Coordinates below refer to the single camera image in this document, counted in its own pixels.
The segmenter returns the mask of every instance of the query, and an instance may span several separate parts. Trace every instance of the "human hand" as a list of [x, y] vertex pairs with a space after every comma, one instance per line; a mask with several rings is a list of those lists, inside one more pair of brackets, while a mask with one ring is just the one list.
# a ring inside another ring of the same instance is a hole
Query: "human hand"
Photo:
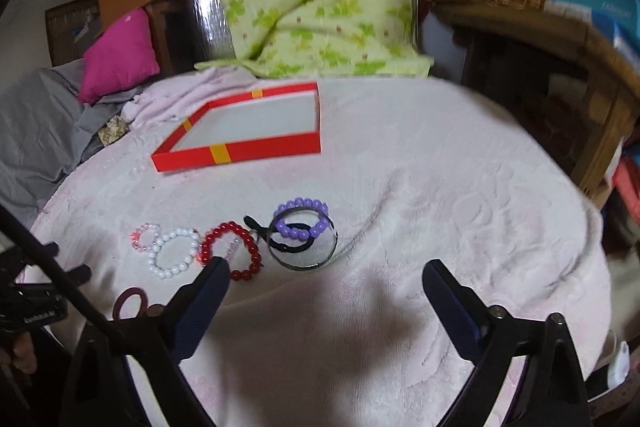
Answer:
[[32, 375], [38, 368], [36, 354], [29, 332], [21, 333], [13, 340], [12, 354], [0, 347], [0, 365], [13, 365], [25, 375]]

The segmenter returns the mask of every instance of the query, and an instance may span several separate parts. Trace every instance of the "pink blanket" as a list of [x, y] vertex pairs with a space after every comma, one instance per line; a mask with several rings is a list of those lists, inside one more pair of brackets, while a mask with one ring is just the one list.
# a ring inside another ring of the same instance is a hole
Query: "pink blanket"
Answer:
[[242, 68], [210, 68], [160, 80], [122, 108], [132, 129], [148, 123], [181, 120], [222, 94], [246, 90], [258, 80]]

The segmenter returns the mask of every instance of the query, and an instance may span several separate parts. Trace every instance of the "white pearl bracelet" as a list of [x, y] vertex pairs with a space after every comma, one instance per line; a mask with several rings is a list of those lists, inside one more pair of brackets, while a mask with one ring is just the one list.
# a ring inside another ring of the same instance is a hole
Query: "white pearl bracelet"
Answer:
[[[166, 245], [172, 239], [176, 237], [186, 237], [191, 240], [191, 251], [182, 260], [181, 263], [174, 264], [171, 268], [161, 268], [156, 264], [158, 254], [162, 250], [162, 247]], [[200, 234], [194, 229], [175, 229], [169, 233], [164, 234], [162, 237], [156, 237], [156, 240], [151, 245], [151, 251], [149, 252], [149, 268], [160, 279], [171, 279], [174, 275], [178, 275], [180, 272], [187, 271], [193, 263], [194, 257], [198, 254], [198, 248], [200, 247]]]

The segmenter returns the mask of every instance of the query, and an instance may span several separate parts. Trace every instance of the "red gift box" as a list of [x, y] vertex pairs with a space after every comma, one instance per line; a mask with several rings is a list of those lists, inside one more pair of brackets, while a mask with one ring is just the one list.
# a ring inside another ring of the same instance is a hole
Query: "red gift box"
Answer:
[[320, 152], [318, 84], [211, 100], [152, 154], [158, 172]]

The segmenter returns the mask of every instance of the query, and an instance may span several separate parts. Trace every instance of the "red beaded bracelet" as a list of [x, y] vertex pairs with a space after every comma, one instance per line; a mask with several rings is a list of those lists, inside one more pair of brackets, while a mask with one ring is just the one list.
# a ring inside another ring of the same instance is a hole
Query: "red beaded bracelet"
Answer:
[[262, 256], [258, 253], [258, 246], [255, 244], [254, 238], [247, 229], [244, 229], [235, 221], [229, 221], [228, 223], [221, 223], [215, 229], [210, 230], [204, 236], [204, 240], [200, 244], [199, 252], [196, 256], [197, 261], [205, 266], [211, 260], [211, 250], [215, 241], [222, 237], [226, 232], [235, 233], [242, 241], [246, 249], [251, 254], [251, 264], [247, 270], [233, 270], [231, 272], [231, 279], [234, 281], [245, 280], [250, 281], [255, 274], [262, 268]]

